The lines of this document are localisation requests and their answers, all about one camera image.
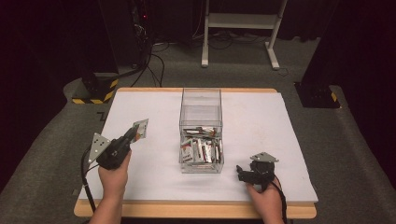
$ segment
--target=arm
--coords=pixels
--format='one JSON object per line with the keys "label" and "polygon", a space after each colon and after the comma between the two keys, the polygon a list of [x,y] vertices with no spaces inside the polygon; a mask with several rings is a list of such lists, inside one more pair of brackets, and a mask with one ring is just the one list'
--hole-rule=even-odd
{"label": "arm", "polygon": [[128,181],[128,165],[131,154],[132,151],[130,150],[120,168],[116,170],[99,167],[99,176],[103,185],[103,198],[91,218],[91,224],[120,223],[122,200]]}
{"label": "arm", "polygon": [[[279,187],[277,178],[274,179],[274,183]],[[277,189],[269,184],[265,191],[257,192],[251,184],[246,183],[246,186],[256,211],[262,217],[262,221],[265,224],[284,224],[282,202]]]}

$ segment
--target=silver bracket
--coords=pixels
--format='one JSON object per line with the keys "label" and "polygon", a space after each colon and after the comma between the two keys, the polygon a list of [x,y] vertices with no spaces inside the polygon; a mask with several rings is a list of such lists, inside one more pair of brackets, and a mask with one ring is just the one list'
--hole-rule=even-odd
{"label": "silver bracket", "polygon": [[88,163],[93,163],[101,154],[106,150],[111,141],[103,137],[99,133],[95,133],[92,139],[90,157],[88,158]]}
{"label": "silver bracket", "polygon": [[261,152],[254,156],[250,157],[254,161],[269,161],[269,162],[278,162],[279,160],[266,152]]}

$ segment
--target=clear plastic box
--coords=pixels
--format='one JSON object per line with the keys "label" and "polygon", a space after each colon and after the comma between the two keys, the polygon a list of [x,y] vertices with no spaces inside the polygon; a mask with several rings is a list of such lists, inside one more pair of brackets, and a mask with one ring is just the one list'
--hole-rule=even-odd
{"label": "clear plastic box", "polygon": [[182,173],[221,173],[222,112],[220,89],[183,89],[179,162]]}

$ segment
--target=hand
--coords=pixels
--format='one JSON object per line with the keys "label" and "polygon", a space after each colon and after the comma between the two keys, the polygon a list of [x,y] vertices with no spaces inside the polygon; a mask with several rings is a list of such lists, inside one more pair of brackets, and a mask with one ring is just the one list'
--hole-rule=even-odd
{"label": "hand", "polygon": [[[274,183],[280,188],[277,178]],[[249,183],[246,183],[247,192],[253,201],[256,211],[262,217],[265,224],[281,223],[282,220],[282,201],[279,192],[272,184],[268,184],[267,189],[263,192],[257,190]]]}
{"label": "hand", "polygon": [[103,186],[103,198],[123,198],[125,186],[128,182],[128,165],[131,155],[132,151],[130,150],[121,166],[116,170],[107,170],[99,167],[99,176]]}

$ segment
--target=white rack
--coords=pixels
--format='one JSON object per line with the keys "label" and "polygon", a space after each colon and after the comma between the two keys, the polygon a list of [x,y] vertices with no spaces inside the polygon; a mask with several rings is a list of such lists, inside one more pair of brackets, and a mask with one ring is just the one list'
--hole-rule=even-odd
{"label": "white rack", "polygon": [[265,48],[271,61],[274,70],[279,69],[274,53],[274,44],[276,40],[277,31],[279,30],[282,21],[283,12],[288,0],[282,0],[280,9],[276,15],[257,15],[257,14],[233,14],[233,13],[209,13],[209,0],[206,0],[205,9],[205,34],[204,45],[202,51],[202,67],[209,66],[209,49],[208,49],[208,32],[209,27],[222,28],[248,28],[248,29],[263,29],[273,30],[269,42],[265,42]]}

